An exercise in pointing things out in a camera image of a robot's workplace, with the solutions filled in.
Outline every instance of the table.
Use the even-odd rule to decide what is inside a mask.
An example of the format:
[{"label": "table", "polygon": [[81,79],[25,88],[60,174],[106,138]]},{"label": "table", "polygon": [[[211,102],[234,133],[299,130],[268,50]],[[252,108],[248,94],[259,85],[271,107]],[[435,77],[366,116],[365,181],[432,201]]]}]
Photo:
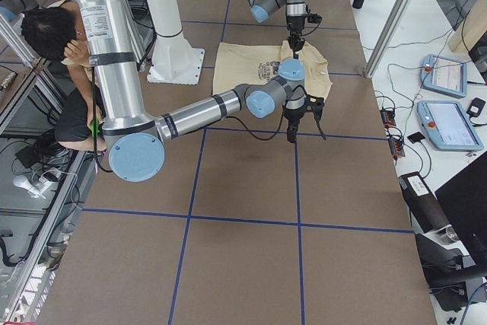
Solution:
[{"label": "table", "polygon": [[[366,0],[362,9],[353,10],[357,28],[361,35],[362,45],[367,47],[364,49],[366,59],[370,56],[370,48],[373,48],[374,44],[377,42],[395,1],[396,0]],[[411,106],[411,103],[408,102],[407,99],[396,94],[392,90],[392,84],[387,76],[387,66],[389,64],[394,63],[409,68],[417,68],[422,64],[423,59],[430,53],[440,53],[441,56],[459,59],[464,62],[470,61],[467,54],[452,53],[450,51],[447,46],[447,40],[449,40],[452,34],[450,23],[435,0],[412,0],[404,18],[399,24],[398,30],[394,34],[390,46],[399,45],[400,43],[416,44],[390,48],[385,52],[377,72],[373,75],[374,89],[378,91],[376,94],[391,97],[397,106]],[[467,68],[468,81],[483,83],[482,76],[471,61],[467,64]],[[414,99],[415,94],[420,93],[419,98],[423,100],[458,100],[433,91],[427,91],[425,89],[420,90],[419,86],[421,80],[418,69],[406,70],[393,66],[390,67],[390,73],[394,89],[411,99]],[[467,96],[458,101],[466,110],[470,101],[474,97],[480,97],[486,100],[487,88],[469,84],[467,87]],[[379,107],[382,107],[382,98],[378,98],[377,101]],[[385,100],[384,106],[391,107],[391,102]],[[416,113],[416,105],[414,106],[412,113],[409,112],[410,109],[396,111],[396,124],[403,132],[404,136],[422,130],[421,123]],[[477,129],[477,132],[485,144],[485,142],[487,142],[487,131],[485,129]],[[433,192],[447,182],[453,175],[467,166],[469,162],[483,153],[483,151],[478,151],[476,154],[472,155],[466,152],[438,151],[433,148],[428,139],[424,140],[423,143],[428,149],[432,159],[431,173],[425,178],[425,181]],[[419,144],[412,145],[409,143],[408,145],[413,147],[422,156],[422,159],[425,162],[425,169],[422,171],[424,175],[429,165],[426,151],[422,146],[419,146]],[[406,148],[406,157],[400,158],[397,161],[397,176],[417,171],[419,168],[419,158],[409,148]],[[433,241],[439,242],[438,236],[434,233],[429,233],[427,236]],[[447,249],[452,249],[454,247],[458,247],[466,253],[465,248],[461,243],[448,245]],[[444,313],[434,299],[433,304],[438,323],[443,323],[449,317],[459,316],[459,314],[454,312]],[[476,304],[469,309],[467,323],[471,325],[481,325],[485,323],[486,317],[487,304]]]},{"label": "table", "polygon": [[[282,12],[255,25],[244,0],[178,2],[203,70],[197,86],[141,75],[152,114],[211,95],[220,41],[287,37]],[[167,143],[149,181],[98,174],[38,325],[435,323],[349,0],[308,3],[327,141],[310,116],[296,145],[225,120]],[[240,116],[264,135],[279,121]]]}]

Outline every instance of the white pole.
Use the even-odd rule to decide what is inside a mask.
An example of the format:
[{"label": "white pole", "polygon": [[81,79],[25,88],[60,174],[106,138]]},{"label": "white pole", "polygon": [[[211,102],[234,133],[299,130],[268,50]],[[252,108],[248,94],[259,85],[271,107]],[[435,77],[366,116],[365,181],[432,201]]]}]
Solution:
[{"label": "white pole", "polygon": [[193,49],[184,38],[177,0],[147,0],[158,38],[148,80],[197,84],[205,50]]}]

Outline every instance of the black hair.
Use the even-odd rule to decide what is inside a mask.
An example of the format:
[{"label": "black hair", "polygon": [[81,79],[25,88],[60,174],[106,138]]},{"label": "black hair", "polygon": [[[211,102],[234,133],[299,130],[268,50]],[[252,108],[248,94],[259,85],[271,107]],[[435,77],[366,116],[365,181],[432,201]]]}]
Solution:
[{"label": "black hair", "polygon": [[64,48],[76,40],[75,16],[60,7],[26,11],[21,28],[27,43],[48,60],[63,60]]}]

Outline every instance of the green object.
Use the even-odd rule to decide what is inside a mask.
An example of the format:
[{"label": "green object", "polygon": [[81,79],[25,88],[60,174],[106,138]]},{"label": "green object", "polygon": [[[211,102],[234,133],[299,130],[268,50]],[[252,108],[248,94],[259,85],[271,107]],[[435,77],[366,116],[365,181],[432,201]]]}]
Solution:
[{"label": "green object", "polygon": [[90,123],[90,131],[93,137],[95,137],[95,131],[96,131],[96,136],[100,135],[100,121],[98,120],[98,118],[95,119],[94,124],[93,122]]}]

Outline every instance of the blue joint cap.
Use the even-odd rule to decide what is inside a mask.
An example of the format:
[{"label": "blue joint cap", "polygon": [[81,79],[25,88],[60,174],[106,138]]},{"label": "blue joint cap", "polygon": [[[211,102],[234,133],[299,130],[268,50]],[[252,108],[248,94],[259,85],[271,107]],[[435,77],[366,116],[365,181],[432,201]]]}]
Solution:
[{"label": "blue joint cap", "polygon": [[164,146],[157,137],[145,132],[123,136],[109,154],[113,172],[129,182],[152,178],[164,164]]},{"label": "blue joint cap", "polygon": [[15,17],[16,17],[15,14],[13,14],[7,8],[3,8],[2,6],[0,6],[0,14],[3,16],[3,18],[5,18],[5,20],[8,23],[12,22],[15,19]]},{"label": "blue joint cap", "polygon": [[306,72],[304,71],[304,64],[297,59],[287,59],[279,64],[278,74],[280,77],[289,81],[304,80]]},{"label": "blue joint cap", "polygon": [[267,13],[267,11],[264,8],[258,5],[252,5],[252,8],[250,9],[250,13],[252,13],[253,18],[259,23],[262,23],[266,21],[267,18],[269,18],[269,13]]},{"label": "blue joint cap", "polygon": [[265,91],[253,91],[246,102],[249,111],[257,118],[264,118],[275,109],[274,100]]}]

